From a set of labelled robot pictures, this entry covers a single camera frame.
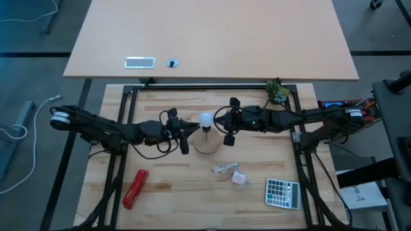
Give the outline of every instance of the wooden work surface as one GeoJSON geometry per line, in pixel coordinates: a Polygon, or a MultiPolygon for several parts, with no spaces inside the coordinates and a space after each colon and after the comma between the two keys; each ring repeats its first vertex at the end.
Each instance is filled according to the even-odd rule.
{"type": "Polygon", "coordinates": [[[94,0],[64,76],[358,79],[331,0],[94,0]]]}
{"type": "MultiPolygon", "coordinates": [[[[317,106],[312,84],[298,84],[297,89],[302,108],[309,109],[317,106]]],[[[100,111],[102,117],[117,119],[122,90],[122,85],[107,86],[100,111]]],[[[149,119],[157,120],[161,111],[171,107],[177,108],[180,118],[198,121],[200,113],[214,113],[218,108],[228,105],[230,97],[237,97],[242,106],[263,106],[267,100],[263,90],[144,90],[137,96],[134,123],[149,119]]],[[[278,105],[275,107],[269,105],[269,108],[281,109],[278,105]]],[[[307,124],[306,128],[310,131],[319,126],[320,123],[307,124]]],[[[150,174],[132,210],[125,209],[120,203],[117,228],[306,227],[302,204],[299,210],[288,210],[270,207],[264,203],[267,178],[298,181],[290,131],[282,133],[241,131],[236,135],[234,147],[220,147],[217,151],[220,162],[239,162],[240,171],[247,176],[250,184],[241,189],[235,188],[230,178],[224,179],[227,175],[212,173],[211,168],[218,165],[214,155],[197,153],[190,138],[188,155],[182,155],[178,149],[167,157],[145,160],[132,148],[128,149],[121,201],[139,169],[146,169],[150,174]]],[[[149,157],[160,155],[155,146],[138,145],[137,148],[149,157]]],[[[97,146],[92,152],[101,149],[102,147],[97,146]]],[[[334,182],[337,182],[328,145],[320,144],[317,153],[334,182]]],[[[108,154],[101,153],[90,158],[78,203],[76,225],[84,221],[84,217],[92,212],[102,197],[108,164],[108,154]]],[[[320,195],[336,216],[346,222],[344,206],[333,192],[325,172],[315,158],[313,165],[320,195]]],[[[313,220],[316,221],[312,200],[310,204],[313,220]]],[[[107,209],[106,222],[109,222],[111,208],[112,200],[107,209]]]]}

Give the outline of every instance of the black metal frame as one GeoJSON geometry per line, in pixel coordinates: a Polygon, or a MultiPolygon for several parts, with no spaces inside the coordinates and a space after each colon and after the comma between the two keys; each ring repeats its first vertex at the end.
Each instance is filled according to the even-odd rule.
{"type": "MultiPolygon", "coordinates": [[[[131,103],[130,103],[130,110],[129,110],[129,115],[128,115],[128,123],[132,123],[133,121],[133,114],[134,114],[134,109],[136,106],[137,102],[137,93],[141,90],[263,90],[265,89],[265,84],[264,83],[226,83],[226,84],[212,84],[212,83],[197,83],[197,84],[151,84],[152,81],[150,79],[145,83],[145,84],[139,84],[139,85],[125,85],[123,87],[123,95],[121,98],[121,103],[120,103],[120,109],[119,109],[119,115],[118,115],[118,121],[121,122],[123,121],[124,118],[124,113],[125,113],[125,107],[126,107],[126,102],[128,97],[131,95],[131,103]]],[[[295,104],[295,109],[296,110],[301,110],[300,102],[299,102],[299,97],[298,97],[298,92],[297,92],[297,87],[296,85],[287,85],[287,87],[290,89],[290,92],[292,93],[293,96],[293,101],[295,104]]],[[[287,99],[286,101],[286,106],[290,107],[290,100],[287,99]]],[[[299,126],[300,131],[304,132],[305,127],[304,125],[299,126]]],[[[292,128],[290,130],[291,134],[295,132],[295,128],[292,128]]],[[[71,136],[75,136],[74,132],[71,132],[69,134],[69,139],[71,136]]],[[[69,147],[73,147],[74,139],[67,141],[67,144],[69,147]]],[[[67,165],[69,162],[69,156],[71,154],[71,148],[67,149],[67,144],[66,148],[64,150],[64,157],[60,163],[60,167],[58,170],[58,174],[56,176],[55,184],[53,185],[53,190],[49,199],[48,207],[46,209],[42,225],[40,230],[49,230],[50,224],[51,224],[51,219],[54,214],[54,208],[55,205],[57,204],[58,201],[58,195],[61,190],[62,182],[64,180],[64,175],[65,171],[67,169],[67,165]]],[[[296,164],[302,165],[301,162],[301,149],[299,148],[299,144],[294,142],[292,139],[292,145],[293,145],[293,150],[294,150],[294,155],[295,155],[295,161],[296,164]]],[[[110,156],[110,161],[109,161],[109,166],[107,169],[107,176],[106,176],[106,182],[105,182],[105,188],[104,188],[104,193],[103,193],[103,199],[99,202],[99,204],[96,206],[95,210],[93,212],[98,213],[98,224],[97,227],[84,227],[84,228],[73,228],[73,230],[116,230],[116,223],[117,223],[117,216],[118,216],[118,210],[119,210],[119,203],[120,203],[120,196],[121,196],[121,186],[123,185],[123,177],[124,177],[124,171],[125,171],[125,163],[127,159],[127,149],[128,149],[128,144],[126,142],[123,143],[123,147],[117,152],[113,153],[113,155],[110,156]],[[120,163],[119,163],[119,169],[117,172],[116,177],[113,179],[113,174],[114,174],[114,165],[116,163],[116,156],[119,155],[121,156],[120,158],[120,163]],[[114,204],[112,208],[112,215],[110,219],[110,225],[105,225],[105,219],[106,219],[106,210],[107,210],[107,202],[109,198],[111,197],[112,193],[115,192],[114,195],[114,204]]],[[[305,155],[306,157],[306,165],[308,167],[308,174],[309,174],[309,179],[310,182],[312,183],[313,187],[315,190],[318,192],[318,187],[317,187],[317,181],[315,179],[315,172],[313,168],[313,162],[311,159],[310,155],[305,155]]],[[[310,203],[308,201],[308,194],[306,188],[301,184],[301,195],[302,195],[302,204],[303,204],[303,210],[304,210],[304,215],[305,215],[305,220],[307,226],[312,226],[313,225],[313,220],[311,217],[311,210],[310,210],[310,203]]],[[[319,225],[325,225],[324,221],[324,216],[319,208],[319,206],[316,204],[316,213],[318,217],[318,224],[319,225]]]]}

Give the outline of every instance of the wooden table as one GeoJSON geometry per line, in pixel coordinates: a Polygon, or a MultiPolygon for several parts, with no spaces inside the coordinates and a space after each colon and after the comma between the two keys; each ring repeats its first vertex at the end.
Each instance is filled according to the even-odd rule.
{"type": "Polygon", "coordinates": [[[358,79],[331,0],[95,0],[64,76],[358,79]]]}
{"type": "MultiPolygon", "coordinates": [[[[317,106],[313,85],[298,84],[297,89],[302,108],[317,106]]],[[[117,119],[122,90],[122,85],[107,86],[100,111],[102,117],[117,119]]],[[[267,99],[262,90],[144,90],[137,96],[134,123],[158,119],[159,112],[171,107],[177,108],[182,119],[198,121],[200,113],[215,112],[228,105],[230,97],[237,97],[243,106],[262,106],[267,99]]],[[[269,107],[280,110],[278,106],[269,107]]],[[[319,126],[320,123],[307,124],[306,128],[310,131],[319,126]]],[[[240,171],[250,181],[242,189],[233,187],[229,178],[224,180],[223,176],[213,174],[211,168],[217,166],[214,155],[197,153],[192,140],[189,138],[188,141],[188,155],[177,150],[158,160],[145,160],[129,148],[121,198],[138,169],[147,169],[150,175],[133,209],[127,210],[120,205],[118,229],[306,227],[302,205],[299,210],[286,210],[269,207],[263,200],[267,178],[298,181],[290,131],[241,131],[236,135],[234,147],[220,147],[220,162],[239,162],[240,171]]],[[[159,155],[155,147],[139,145],[137,148],[146,156],[159,155]]],[[[92,151],[100,149],[102,147],[95,147],[92,151]]],[[[317,151],[338,185],[328,145],[320,144],[317,151]]],[[[104,153],[89,160],[75,225],[84,221],[102,197],[108,163],[109,155],[104,153]]],[[[313,165],[320,195],[337,217],[346,222],[342,202],[333,192],[325,172],[317,160],[314,159],[313,165]]],[[[107,221],[111,207],[112,201],[107,209],[107,221]]],[[[316,221],[313,209],[311,213],[316,221]]]]}

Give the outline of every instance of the gray floor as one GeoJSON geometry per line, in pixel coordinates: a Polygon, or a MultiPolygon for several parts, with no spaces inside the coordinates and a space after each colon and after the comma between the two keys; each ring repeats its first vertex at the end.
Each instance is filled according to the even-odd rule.
{"type": "MultiPolygon", "coordinates": [[[[0,24],[0,52],[70,52],[87,13],[90,0],[65,0],[56,17],[53,31],[45,35],[47,19],[33,23],[0,24]]],[[[394,0],[386,0],[373,12],[369,0],[334,0],[348,46],[352,51],[411,49],[411,29],[394,0]]],[[[411,13],[411,1],[404,0],[411,13]]],[[[32,18],[52,9],[49,0],[0,0],[0,20],[11,17],[32,18]]],[[[360,81],[315,82],[319,99],[362,98],[371,90],[371,83],[396,78],[409,69],[411,56],[353,57],[360,81]]],[[[57,94],[63,100],[52,105],[77,104],[83,80],[62,77],[66,58],[0,58],[1,122],[12,124],[24,101],[41,104],[57,94]]],[[[138,80],[94,80],[86,109],[98,113],[107,83],[137,83],[138,80]]],[[[12,192],[0,195],[1,230],[38,230],[53,185],[67,133],[49,125],[48,107],[37,119],[37,168],[24,184],[12,192]]],[[[8,174],[0,183],[6,189],[24,177],[32,165],[33,121],[28,124],[29,135],[20,142],[8,174]]],[[[377,160],[392,156],[382,124],[350,137],[344,145],[359,156],[375,156],[377,160]]],[[[87,164],[88,145],[77,138],[64,188],[60,195],[52,228],[67,228],[73,223],[78,197],[87,164]]],[[[332,153],[347,155],[331,148],[332,153]]],[[[354,212],[354,226],[376,228],[381,217],[375,212],[354,212]]]]}

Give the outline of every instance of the white paper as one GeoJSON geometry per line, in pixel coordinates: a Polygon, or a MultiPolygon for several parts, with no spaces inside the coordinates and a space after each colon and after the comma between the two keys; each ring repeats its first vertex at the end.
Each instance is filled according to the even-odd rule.
{"type": "Polygon", "coordinates": [[[369,182],[341,189],[341,196],[350,209],[363,209],[387,205],[376,182],[369,182]]]}

